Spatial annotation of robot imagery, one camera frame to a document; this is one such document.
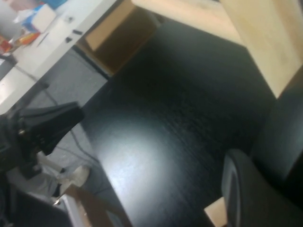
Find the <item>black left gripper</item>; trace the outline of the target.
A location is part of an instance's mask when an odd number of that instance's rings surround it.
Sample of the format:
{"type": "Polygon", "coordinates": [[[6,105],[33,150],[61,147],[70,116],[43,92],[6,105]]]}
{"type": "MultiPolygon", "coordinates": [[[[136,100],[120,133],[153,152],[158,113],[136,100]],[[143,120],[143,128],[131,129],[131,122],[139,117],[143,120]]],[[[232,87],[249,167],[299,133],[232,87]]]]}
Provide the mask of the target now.
{"type": "Polygon", "coordinates": [[[77,102],[44,108],[22,109],[18,113],[18,140],[27,152],[53,152],[62,138],[84,119],[77,102]]]}

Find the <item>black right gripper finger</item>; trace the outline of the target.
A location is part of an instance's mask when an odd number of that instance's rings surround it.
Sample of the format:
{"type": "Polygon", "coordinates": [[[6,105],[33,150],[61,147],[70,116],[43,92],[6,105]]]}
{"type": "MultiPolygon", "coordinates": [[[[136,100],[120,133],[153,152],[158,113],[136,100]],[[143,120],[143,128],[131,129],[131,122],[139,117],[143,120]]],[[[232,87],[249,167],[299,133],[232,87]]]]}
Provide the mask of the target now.
{"type": "Polygon", "coordinates": [[[224,158],[222,194],[229,227],[301,227],[303,211],[273,188],[242,151],[224,158]]]}

